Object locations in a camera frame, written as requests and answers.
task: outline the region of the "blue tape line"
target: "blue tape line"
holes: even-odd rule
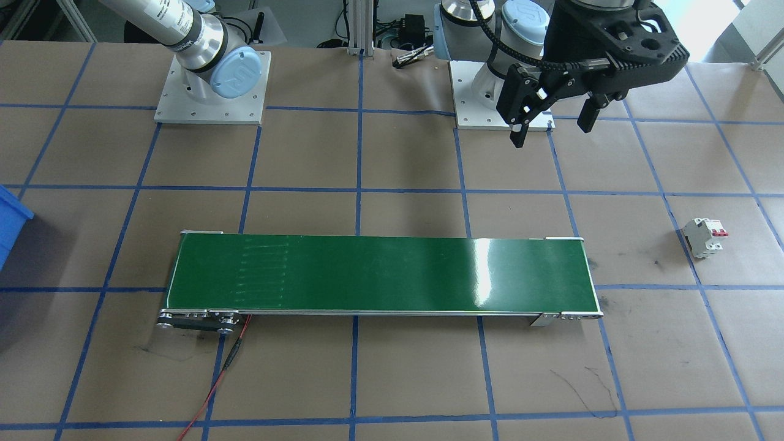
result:
[[[716,121],[719,124],[732,124],[740,126],[784,126],[780,121]]]
[[[626,426],[626,435],[629,441],[634,441],[634,431],[632,430],[632,423],[629,419],[629,410],[626,408],[626,399],[623,397],[623,389],[621,388],[621,380],[618,376],[618,369],[615,367],[615,357],[610,348],[610,339],[607,335],[607,330],[604,328],[604,320],[599,319],[599,333],[601,334],[601,341],[604,345],[604,353],[607,356],[607,363],[610,366],[612,373],[612,382],[615,384],[615,392],[618,395],[618,404],[621,407],[621,416],[623,417],[623,424]]]
[[[65,106],[58,105],[58,104],[14,104],[14,103],[2,103],[0,104],[0,108],[32,108],[32,109],[60,109]]]
[[[256,160],[259,158],[259,145],[261,144],[261,126],[256,128],[256,140],[253,142],[253,154],[250,158],[250,170],[248,171],[248,187],[245,189],[245,200],[242,201],[242,214],[240,215],[240,226],[237,232],[245,232],[245,221],[248,218],[248,204],[250,203],[250,193],[253,185],[253,175],[256,172]]]
[[[755,413],[784,412],[784,406],[754,406]],[[632,417],[652,417],[659,415],[700,415],[700,414],[741,414],[747,409],[743,406],[727,407],[680,407],[665,409],[628,410]],[[542,412],[530,414],[496,414],[498,421],[558,420],[574,418],[614,417],[613,410],[595,412]],[[423,415],[419,417],[357,417],[358,425],[452,421],[490,421],[490,414],[468,415]],[[63,430],[76,429],[113,429],[113,428],[182,428],[189,421],[89,421],[65,423]],[[264,427],[293,425],[349,425],[350,418],[271,418],[271,419],[224,419],[211,420],[210,427]],[[0,423],[0,431],[53,430],[58,423]],[[194,427],[204,427],[204,421],[196,421]]]
[[[727,291],[780,291],[784,290],[781,285],[702,285],[702,288],[711,290]]]
[[[632,417],[655,417],[659,415],[699,415],[699,414],[744,414],[745,407],[684,407],[679,409],[630,410]]]
[[[351,323],[351,396],[349,405],[348,439],[356,439],[357,435],[357,370],[359,355],[359,316],[354,316]]]
[[[215,384],[216,381],[218,381],[218,375],[220,375],[220,368],[222,367],[221,362],[223,361],[223,349],[225,347],[226,347],[226,335],[221,334],[220,338],[218,339],[218,349],[215,352],[215,365],[212,367],[212,382],[209,384],[210,388],[212,387],[212,385]],[[218,391],[215,390],[215,392],[209,398],[209,403],[207,403],[207,411],[204,414],[204,422],[202,423],[203,424],[202,427],[204,427],[204,429],[201,430],[201,441],[207,441],[207,438],[209,438],[209,427],[210,427],[210,421],[212,420],[212,409],[215,407],[215,398],[217,396],[218,396]]]
[[[23,184],[2,184],[6,188],[22,188]],[[242,187],[238,185],[127,185],[127,184],[30,184],[27,189],[38,188],[47,190],[163,190],[163,191],[302,191],[302,192],[339,192],[353,193],[352,188],[320,188],[320,187]],[[461,193],[461,188],[360,188],[363,193]],[[562,190],[524,190],[524,189],[494,189],[494,188],[467,188],[467,194],[479,195],[561,195]],[[586,196],[651,196],[659,197],[662,193],[657,191],[613,191],[613,190],[567,190],[568,195]],[[700,198],[754,198],[751,193],[706,193],[666,191],[664,195],[677,197]],[[757,194],[761,198],[784,198],[780,193]]]
[[[701,192],[688,192],[688,191],[667,191],[664,193],[667,196],[684,196],[690,198],[753,198],[751,193],[701,193]]]
[[[504,421],[528,420],[565,420],[572,418],[614,418],[615,410],[598,410],[593,412],[542,412],[537,414],[498,414],[497,418]]]
[[[349,108],[303,108],[297,106],[267,106],[267,110],[286,110],[286,111],[338,111],[354,113],[357,109]]]
[[[471,221],[468,216],[468,197],[466,196],[466,178],[463,173],[463,154],[460,153],[460,136],[457,133],[457,128],[452,129],[452,135],[455,137],[455,150],[457,151],[457,173],[460,177],[460,195],[463,198],[463,220],[466,223],[466,237],[471,238]]]
[[[362,225],[362,104],[364,100],[364,83],[365,83],[365,62],[363,61],[364,50],[362,49],[359,54],[359,82],[357,92],[357,202],[356,211],[354,212],[354,235],[359,236]]]
[[[784,406],[753,406],[754,412],[784,412]]]
[[[92,105],[92,104],[70,104],[69,109],[106,109],[106,110],[150,110],[157,109],[155,106],[111,106],[111,105]]]
[[[155,106],[112,106],[101,104],[16,104],[0,103],[0,108],[34,108],[34,109],[107,109],[107,110],[148,110],[153,111]]]
[[[594,285],[597,290],[697,290],[696,285],[615,284]]]
[[[361,188],[363,193],[460,193],[459,188]]]
[[[30,168],[30,173],[27,174],[27,178],[24,180],[24,185],[22,190],[19,192],[19,200],[22,200],[24,197],[24,193],[27,191],[27,186],[30,185],[30,182],[33,180],[33,176],[35,175],[35,171],[38,170],[38,166],[41,165],[41,160],[44,158],[44,154],[46,150],[49,148],[49,145],[52,143],[52,139],[54,138],[54,133],[57,131],[57,127],[60,126],[60,122],[63,121],[63,115],[65,115],[65,110],[68,107],[68,103],[71,102],[71,98],[74,97],[74,93],[76,92],[76,88],[79,86],[79,81],[82,80],[82,75],[85,73],[85,69],[87,68],[87,63],[90,61],[90,57],[93,56],[93,51],[96,48],[96,43],[90,45],[90,49],[87,51],[87,56],[85,56],[84,62],[82,62],[82,67],[79,69],[79,73],[76,74],[76,79],[74,80],[74,84],[71,86],[71,90],[68,92],[68,96],[65,98],[65,103],[63,103],[62,108],[60,109],[60,113],[57,114],[57,119],[55,119],[54,124],[52,125],[52,129],[49,131],[49,135],[46,137],[46,141],[44,141],[44,145],[41,147],[41,151],[38,152],[38,157],[35,158],[35,162],[33,162],[32,168]]]
[[[492,379],[490,377],[490,362],[488,361],[488,348],[485,341],[485,321],[477,317],[477,330],[479,331],[479,349],[482,353],[482,369],[485,372],[485,389],[488,393],[488,410],[490,412],[490,427],[492,429],[493,441],[499,441],[498,421],[495,415],[495,398],[492,393]]]
[[[442,115],[442,116],[450,116],[453,118],[455,117],[455,112],[438,111],[438,110],[402,111],[402,110],[390,110],[390,109],[365,109],[363,111],[367,113],[384,113],[384,114],[392,114],[392,115]]]
[[[702,98],[702,102],[706,105],[707,108],[707,102],[705,101],[704,97],[702,97],[702,95],[700,95],[700,97]],[[629,112],[629,115],[632,115],[631,109],[629,109],[629,105],[625,101],[623,102],[623,105],[626,106],[626,111]],[[711,118],[713,118],[713,113],[710,111],[709,108],[708,108],[708,112],[710,113]],[[724,337],[721,335],[721,329],[719,328],[719,324],[716,321],[716,317],[713,315],[713,309],[710,307],[710,302],[708,300],[708,296],[705,293],[705,288],[703,287],[702,281],[699,278],[699,274],[697,273],[697,268],[694,266],[694,261],[691,259],[691,253],[689,252],[688,246],[686,245],[686,241],[683,237],[683,233],[681,232],[681,228],[678,225],[677,220],[675,218],[675,214],[673,213],[673,209],[670,206],[670,201],[667,200],[667,197],[662,190],[662,183],[659,180],[659,175],[656,173],[656,168],[653,165],[651,156],[648,154],[648,148],[646,147],[645,141],[643,140],[642,135],[640,134],[640,130],[637,127],[637,123],[634,120],[632,121],[632,127],[634,128],[634,133],[637,136],[637,140],[640,143],[640,148],[642,149],[643,154],[645,155],[645,158],[648,161],[648,166],[650,167],[651,173],[653,174],[653,178],[656,181],[656,186],[662,192],[662,201],[664,202],[664,206],[667,210],[667,215],[670,218],[670,223],[673,225],[673,229],[675,230],[675,233],[678,237],[678,241],[681,243],[681,248],[689,264],[691,275],[694,277],[694,280],[697,283],[697,289],[699,291],[699,295],[702,298],[703,304],[705,305],[706,312],[708,314],[708,317],[710,318],[711,325],[713,326],[713,331],[716,333],[716,336],[719,340],[721,350],[724,353],[724,358],[726,359],[727,365],[729,366],[730,371],[732,372],[732,377],[735,380],[735,385],[738,388],[740,396],[743,400],[743,404],[746,408],[746,411],[749,414],[749,417],[751,418],[752,425],[754,426],[754,431],[757,433],[757,438],[759,439],[759,441],[764,441],[764,437],[762,436],[762,431],[760,430],[760,426],[757,423],[757,417],[754,416],[754,412],[752,411],[751,404],[749,402],[749,397],[746,395],[746,389],[743,387],[743,384],[740,381],[740,376],[738,375],[738,371],[735,368],[735,362],[732,360],[732,356],[730,355],[730,352],[727,348],[727,344],[724,342]]]
[[[99,286],[3,286],[0,293],[99,293],[104,291]],[[123,286],[108,287],[108,293],[163,293],[166,288],[159,286]]]
[[[553,119],[575,120],[577,116],[553,115]],[[713,121],[709,119],[666,119],[666,118],[627,118],[618,116],[600,116],[600,121],[635,121],[635,122],[664,122],[667,124],[733,124],[737,126],[784,126],[778,121]]]
[[[362,222],[362,105],[365,89],[365,50],[359,51],[359,81],[357,93],[357,206],[354,220],[354,235],[359,236]],[[349,399],[348,439],[357,438],[357,371],[359,354],[359,316],[355,315],[351,323],[351,386]]]
[[[572,202],[569,201],[569,196],[566,191],[566,183],[564,182],[564,174],[561,171],[561,164],[558,162],[558,153],[555,150],[555,141],[553,141],[553,132],[551,129],[547,130],[547,142],[550,143],[550,153],[553,155],[553,164],[555,165],[555,173],[558,175],[558,183],[561,185],[561,193],[564,195],[564,204],[566,205],[566,213],[569,215],[569,222],[572,224],[572,234],[579,237],[580,233],[577,229],[577,221],[575,214],[572,211]]]
[[[347,425],[348,418],[292,418],[273,420],[212,420],[210,427],[265,427],[286,425]]]
[[[0,423],[2,430],[54,430],[57,423]]]

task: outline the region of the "brown paper floor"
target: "brown paper floor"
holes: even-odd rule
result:
[[[155,328],[183,229],[586,240],[605,319],[270,317],[188,439],[782,439],[784,105],[740,64],[593,133],[455,130],[448,66],[272,49],[263,129],[159,126],[162,47],[4,42],[0,439],[174,439],[232,338]],[[721,219],[704,261],[676,230]]]

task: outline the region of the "conveyor belt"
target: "conveyor belt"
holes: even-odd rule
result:
[[[162,318],[231,313],[602,316],[580,238],[184,232]]]

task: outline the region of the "black cable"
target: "black cable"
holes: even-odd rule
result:
[[[253,33],[253,28],[252,28],[252,27],[251,27],[251,25],[249,25],[249,24],[248,24],[248,22],[246,22],[245,20],[239,19],[239,18],[237,18],[237,17],[235,17],[235,16],[225,16],[223,19],[224,19],[224,20],[236,20],[236,21],[238,21],[238,22],[240,22],[240,23],[244,24],[245,26],[247,26],[247,27],[248,27],[248,30],[250,31],[250,33],[251,33],[251,34]]]
[[[346,24],[346,40],[351,40],[351,31],[348,28],[348,0],[343,0],[343,22]]]
[[[537,60],[536,58],[532,58],[523,53],[519,53],[518,51],[507,46],[504,42],[501,41],[501,38],[498,38],[493,34],[492,30],[487,24],[487,20],[484,19],[484,17],[482,16],[482,12],[479,10],[479,5],[477,4],[477,0],[468,0],[468,2],[471,4],[471,10],[474,11],[474,15],[477,17],[477,20],[479,21],[479,27],[481,27],[485,35],[487,35],[488,38],[490,38],[490,41],[493,42],[493,45],[498,46],[498,49],[500,49],[501,52],[505,53],[508,56],[511,56],[517,61],[522,61],[523,63],[531,64],[532,66],[536,66],[542,69],[547,69],[549,71],[566,71],[568,69],[566,63],[553,63],[551,61]]]
[[[495,20],[495,36],[501,38],[501,20]],[[492,63],[495,61],[495,55],[498,53],[498,46],[493,45],[492,49],[490,49],[490,56],[488,56],[487,65],[488,67],[492,68]]]
[[[346,8],[345,8],[345,4],[346,4],[346,3],[345,3],[345,2],[343,2],[343,4],[344,4],[343,10],[341,10],[341,11],[338,13],[338,16],[337,16],[337,18],[335,18],[335,35],[337,35],[337,36],[338,36],[338,37],[340,37],[340,38],[345,38],[345,39],[347,40],[347,39],[348,39],[348,37],[343,37],[343,36],[342,36],[342,35],[341,35],[341,34],[338,32],[338,22],[340,21],[340,17],[341,17],[341,16],[342,16],[344,13],[346,13]]]
[[[226,25],[227,26],[233,26],[233,27],[236,27],[237,29],[239,29],[240,32],[242,32],[242,36],[245,37],[245,44],[250,42],[250,38],[248,37],[248,33],[245,32],[245,29],[243,29],[241,26],[237,26],[236,24],[229,23],[229,22],[226,22]]]

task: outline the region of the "metal mounting plate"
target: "metal mounting plate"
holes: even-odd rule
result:
[[[452,80],[452,98],[455,101],[458,129],[508,130],[496,109],[489,109],[480,103],[471,92],[471,82],[484,65],[478,61],[450,61],[449,72]],[[553,116],[547,112],[536,116],[528,130],[543,132],[548,127],[555,128]]]
[[[257,53],[261,57],[261,77],[253,89],[232,100],[215,94],[209,103],[197,101],[186,89],[183,67],[173,59],[154,120],[174,124],[260,124],[272,54],[268,50]]]

